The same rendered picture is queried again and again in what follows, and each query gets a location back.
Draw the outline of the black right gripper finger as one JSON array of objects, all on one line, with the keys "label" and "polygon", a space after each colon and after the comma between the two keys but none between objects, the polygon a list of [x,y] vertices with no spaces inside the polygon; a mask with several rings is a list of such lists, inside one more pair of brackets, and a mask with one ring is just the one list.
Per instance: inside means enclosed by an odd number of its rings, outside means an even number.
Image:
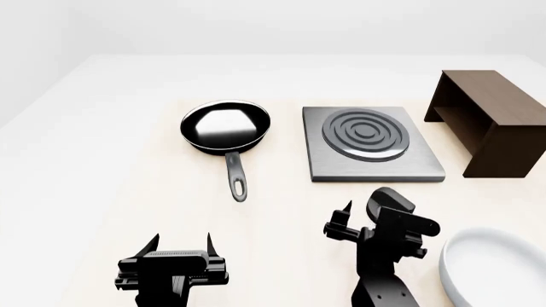
[{"label": "black right gripper finger", "polygon": [[326,227],[329,229],[345,229],[351,216],[351,206],[352,201],[349,201],[344,209],[335,210],[330,221],[326,224]]}]

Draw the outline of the grey single burner stove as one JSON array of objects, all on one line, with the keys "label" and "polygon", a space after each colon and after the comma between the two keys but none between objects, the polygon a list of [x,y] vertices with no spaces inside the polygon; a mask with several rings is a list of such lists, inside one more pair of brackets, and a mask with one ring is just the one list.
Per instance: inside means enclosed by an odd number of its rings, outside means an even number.
[{"label": "grey single burner stove", "polygon": [[403,107],[303,107],[314,182],[442,182],[445,171]]}]

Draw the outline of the white ceramic bowl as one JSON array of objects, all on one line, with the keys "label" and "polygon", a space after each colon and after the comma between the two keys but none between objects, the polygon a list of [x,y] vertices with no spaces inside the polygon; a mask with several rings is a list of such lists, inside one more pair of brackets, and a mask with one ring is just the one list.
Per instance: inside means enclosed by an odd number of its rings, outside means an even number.
[{"label": "white ceramic bowl", "polygon": [[546,307],[546,252],[499,229],[450,237],[439,276],[455,307]]}]

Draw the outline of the black frying pan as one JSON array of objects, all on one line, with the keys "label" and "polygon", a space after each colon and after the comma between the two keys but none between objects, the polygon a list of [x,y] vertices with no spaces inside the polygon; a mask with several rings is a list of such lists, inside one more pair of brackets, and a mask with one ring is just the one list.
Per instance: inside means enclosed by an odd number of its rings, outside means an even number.
[{"label": "black frying pan", "polygon": [[247,198],[240,154],[263,140],[270,129],[269,113],[250,101],[210,101],[187,112],[180,123],[184,140],[202,153],[225,158],[229,188],[235,201]]}]

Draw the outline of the dark brown wooden shelf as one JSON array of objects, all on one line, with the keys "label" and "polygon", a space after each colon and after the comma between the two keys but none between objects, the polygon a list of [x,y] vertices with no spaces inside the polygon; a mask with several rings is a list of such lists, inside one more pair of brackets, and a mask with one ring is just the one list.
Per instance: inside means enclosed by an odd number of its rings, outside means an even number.
[{"label": "dark brown wooden shelf", "polygon": [[442,71],[424,120],[470,153],[466,178],[523,178],[546,153],[546,107],[497,71]]}]

